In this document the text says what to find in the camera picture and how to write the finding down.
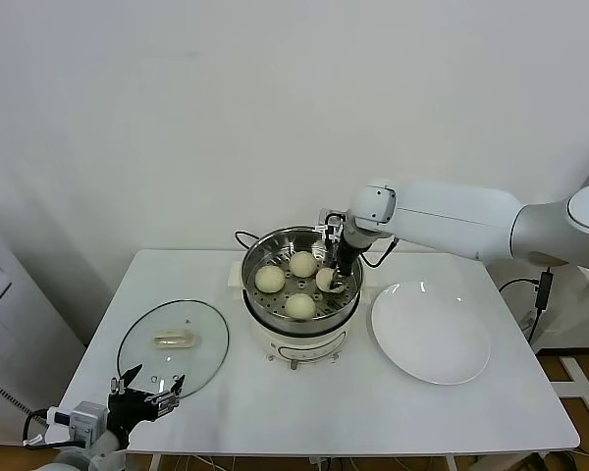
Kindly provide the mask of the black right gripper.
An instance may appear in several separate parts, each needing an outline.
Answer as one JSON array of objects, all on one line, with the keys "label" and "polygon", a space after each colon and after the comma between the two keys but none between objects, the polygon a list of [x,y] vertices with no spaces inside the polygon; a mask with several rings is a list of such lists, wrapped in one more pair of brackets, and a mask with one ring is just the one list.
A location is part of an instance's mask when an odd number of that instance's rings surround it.
[{"label": "black right gripper", "polygon": [[336,264],[329,283],[330,293],[341,293],[348,288],[352,265],[362,253],[362,248],[347,241],[345,235],[341,235],[336,248],[336,234],[335,226],[327,226],[323,232],[325,264]]}]

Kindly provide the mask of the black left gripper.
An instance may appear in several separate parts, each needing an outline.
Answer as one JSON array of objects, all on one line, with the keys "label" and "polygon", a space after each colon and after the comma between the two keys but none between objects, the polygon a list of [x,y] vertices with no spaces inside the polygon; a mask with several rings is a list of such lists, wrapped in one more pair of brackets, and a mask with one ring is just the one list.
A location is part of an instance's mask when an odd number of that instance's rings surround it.
[{"label": "black left gripper", "polygon": [[181,375],[168,391],[157,394],[127,389],[141,369],[141,364],[135,365],[111,380],[107,429],[116,437],[128,437],[140,422],[154,422],[179,405],[185,375]]}]

